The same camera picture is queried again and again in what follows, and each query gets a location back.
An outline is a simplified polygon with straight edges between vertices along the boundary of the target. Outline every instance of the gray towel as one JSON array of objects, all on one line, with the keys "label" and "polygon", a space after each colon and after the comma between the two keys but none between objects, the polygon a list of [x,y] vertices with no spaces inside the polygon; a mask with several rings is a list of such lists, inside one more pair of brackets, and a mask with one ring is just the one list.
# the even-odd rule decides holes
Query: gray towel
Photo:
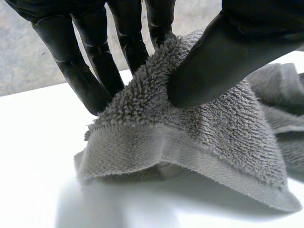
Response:
[{"label": "gray towel", "polygon": [[89,126],[87,146],[74,157],[79,181],[166,179],[187,168],[272,208],[299,211],[248,82],[195,108],[177,109],[168,101],[168,76],[201,34],[166,40]]},{"label": "gray towel", "polygon": [[263,104],[287,168],[304,172],[304,75],[293,63],[269,64],[247,80]]}]

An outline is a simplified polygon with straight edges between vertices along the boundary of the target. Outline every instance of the gray floor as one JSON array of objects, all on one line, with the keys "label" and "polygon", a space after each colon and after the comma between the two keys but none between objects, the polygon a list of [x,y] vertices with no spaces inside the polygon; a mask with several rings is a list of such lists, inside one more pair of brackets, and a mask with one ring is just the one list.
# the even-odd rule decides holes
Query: gray floor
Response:
[{"label": "gray floor", "polygon": [[[220,9],[221,0],[177,0],[174,33],[185,35],[205,28]],[[110,10],[108,21],[109,45],[114,60],[119,70],[127,69]],[[147,28],[144,4],[142,22],[143,39],[152,54],[154,50]],[[81,42],[79,43],[81,51],[85,53]],[[31,24],[16,14],[4,1],[0,1],[0,53],[0,96],[65,82],[50,52],[31,28]]]}]

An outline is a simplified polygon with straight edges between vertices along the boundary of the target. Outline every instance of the robotic hand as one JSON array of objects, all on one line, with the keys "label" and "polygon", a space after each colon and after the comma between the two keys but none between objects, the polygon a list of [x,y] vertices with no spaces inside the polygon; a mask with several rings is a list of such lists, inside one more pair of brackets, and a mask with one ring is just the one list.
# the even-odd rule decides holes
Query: robotic hand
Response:
[{"label": "robotic hand", "polygon": [[170,76],[169,100],[178,108],[211,102],[303,45],[304,0],[222,0],[220,14]]},{"label": "robotic hand", "polygon": [[[51,51],[86,108],[97,114],[123,89],[107,44],[107,2],[132,73],[148,53],[141,35],[141,0],[5,0]],[[145,0],[154,47],[172,34],[175,0]],[[303,0],[223,0],[223,10],[169,77],[168,96],[179,108],[221,96],[248,74],[304,45]],[[81,56],[72,19],[98,80]]]},{"label": "robotic hand", "polygon": [[[105,4],[113,14],[119,42],[132,73],[148,58],[141,29],[141,0],[5,0],[46,44],[65,79],[88,111],[97,115],[123,89],[107,43]],[[173,35],[175,0],[146,0],[154,47]],[[74,34],[80,33],[96,77],[85,64]]]}]

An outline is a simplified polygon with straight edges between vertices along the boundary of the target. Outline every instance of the towel fold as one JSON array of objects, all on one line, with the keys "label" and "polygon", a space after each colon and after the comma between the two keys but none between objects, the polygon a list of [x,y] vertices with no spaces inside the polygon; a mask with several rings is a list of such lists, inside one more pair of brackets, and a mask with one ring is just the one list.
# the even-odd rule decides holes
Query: towel fold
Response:
[{"label": "towel fold", "polygon": [[246,80],[194,108],[168,101],[168,77],[201,35],[166,40],[89,125],[87,146],[75,156],[78,180],[163,180],[186,168],[272,208],[299,211],[276,138]]},{"label": "towel fold", "polygon": [[304,173],[304,74],[293,63],[269,64],[247,81],[262,103],[287,168]]}]

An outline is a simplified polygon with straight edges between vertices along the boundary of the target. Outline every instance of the terry cloth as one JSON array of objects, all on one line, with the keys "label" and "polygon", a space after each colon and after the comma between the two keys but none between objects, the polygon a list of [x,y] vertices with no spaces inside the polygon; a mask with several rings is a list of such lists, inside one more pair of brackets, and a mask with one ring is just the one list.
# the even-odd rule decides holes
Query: terry cloth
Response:
[{"label": "terry cloth", "polygon": [[248,82],[194,108],[169,102],[168,76],[201,35],[167,39],[89,125],[87,146],[74,157],[78,180],[165,179],[182,167],[272,208],[299,211],[275,136]]},{"label": "terry cloth", "polygon": [[293,63],[269,64],[247,80],[262,103],[287,168],[304,172],[304,75]]}]

